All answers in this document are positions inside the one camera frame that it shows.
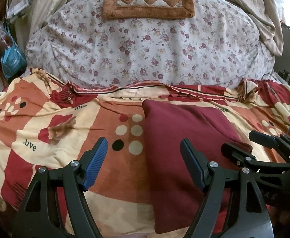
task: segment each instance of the floral bedsheet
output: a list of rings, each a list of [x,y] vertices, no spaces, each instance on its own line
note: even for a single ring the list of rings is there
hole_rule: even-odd
[[[60,8],[27,44],[28,67],[85,88],[145,80],[235,88],[274,66],[255,23],[224,0],[195,0],[196,16],[185,20],[103,20],[102,9],[103,0]]]

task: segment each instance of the plastic bag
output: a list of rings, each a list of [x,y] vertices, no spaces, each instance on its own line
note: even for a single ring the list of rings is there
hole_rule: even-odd
[[[3,27],[3,22],[0,21],[0,56],[3,56],[5,50],[12,46],[13,40]]]
[[[29,10],[32,2],[33,0],[12,0],[5,15],[6,20],[12,24],[18,18],[23,17]]]
[[[7,80],[15,77],[27,66],[24,53],[13,40],[9,28],[4,28],[2,22],[0,22],[0,58],[2,71]]]

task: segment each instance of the red cushion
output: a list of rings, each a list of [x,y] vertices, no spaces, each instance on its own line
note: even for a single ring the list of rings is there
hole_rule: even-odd
[[[151,100],[145,100],[142,107],[155,232],[161,234],[189,226],[204,196],[194,186],[180,154],[183,138],[189,138],[209,161],[229,169],[238,167],[222,156],[223,143],[232,143],[248,152],[252,147],[241,142],[232,124],[217,108]],[[222,230],[228,202],[226,189],[214,233]]]

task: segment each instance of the beige curtain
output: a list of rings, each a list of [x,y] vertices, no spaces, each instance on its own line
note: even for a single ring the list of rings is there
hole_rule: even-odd
[[[25,51],[31,36],[50,20],[51,16],[71,0],[33,0],[30,12],[14,23],[17,44]]]
[[[259,29],[262,42],[277,56],[282,55],[283,36],[275,0],[227,0],[240,6]]]

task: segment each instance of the bedding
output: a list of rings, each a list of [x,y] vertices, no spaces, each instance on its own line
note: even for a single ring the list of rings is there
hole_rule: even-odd
[[[27,44],[28,68],[84,88],[158,80],[234,89],[274,66],[255,23],[227,1],[194,0],[195,17],[185,20],[104,20],[103,1],[60,8]]]
[[[257,160],[282,160],[275,151],[251,142],[248,133],[253,129],[270,134],[287,131],[288,86],[243,80],[231,90],[147,81],[100,91],[62,83],[43,70],[33,69],[30,76],[15,79],[0,93],[0,198],[17,210],[41,165],[64,167],[104,136],[108,154],[95,185],[85,193],[102,235],[183,237],[186,227],[161,235],[154,231],[157,208],[153,207],[148,171],[157,169],[151,169],[153,165],[145,155],[146,147],[156,144],[146,137],[157,124],[145,118],[142,104],[146,100],[217,110],[232,124],[235,139],[238,135],[253,147]],[[64,225],[72,233],[61,191],[58,198]]]

